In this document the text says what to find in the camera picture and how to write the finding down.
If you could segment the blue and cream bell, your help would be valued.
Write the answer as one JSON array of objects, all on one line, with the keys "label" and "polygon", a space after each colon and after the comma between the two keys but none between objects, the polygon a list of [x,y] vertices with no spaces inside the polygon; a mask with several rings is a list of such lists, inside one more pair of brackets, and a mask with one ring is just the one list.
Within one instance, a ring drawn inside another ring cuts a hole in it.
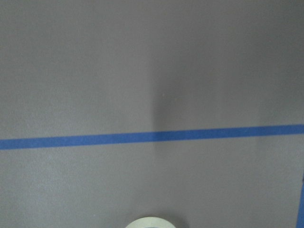
[{"label": "blue and cream bell", "polygon": [[132,221],[126,228],[176,228],[171,222],[159,217],[143,217]]}]

